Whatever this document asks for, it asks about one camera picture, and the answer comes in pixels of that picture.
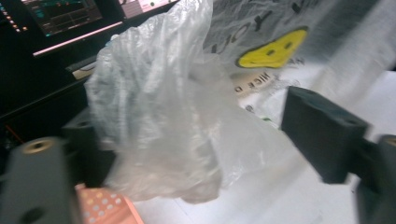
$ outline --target clear plastic bag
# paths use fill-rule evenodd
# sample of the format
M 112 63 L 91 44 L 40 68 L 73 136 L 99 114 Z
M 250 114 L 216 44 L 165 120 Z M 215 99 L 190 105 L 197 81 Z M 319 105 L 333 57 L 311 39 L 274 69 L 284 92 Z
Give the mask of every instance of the clear plastic bag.
M 118 158 L 106 183 L 135 201 L 212 200 L 288 138 L 241 109 L 218 55 L 204 54 L 211 0 L 181 0 L 130 28 L 86 84 L 92 122 Z

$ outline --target printed plastic bag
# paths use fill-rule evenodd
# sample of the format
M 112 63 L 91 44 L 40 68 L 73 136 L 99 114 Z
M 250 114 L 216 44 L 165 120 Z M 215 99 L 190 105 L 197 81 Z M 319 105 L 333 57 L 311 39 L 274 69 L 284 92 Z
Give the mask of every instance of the printed plastic bag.
M 134 201 L 218 197 L 291 147 L 241 109 L 219 56 L 204 54 L 211 0 L 181 0 L 102 49 L 86 84 L 93 124 L 118 158 L 106 183 Z
M 396 62 L 392 0 L 218 0 L 205 52 L 219 54 L 240 105 L 280 124 L 286 88 L 350 108 Z

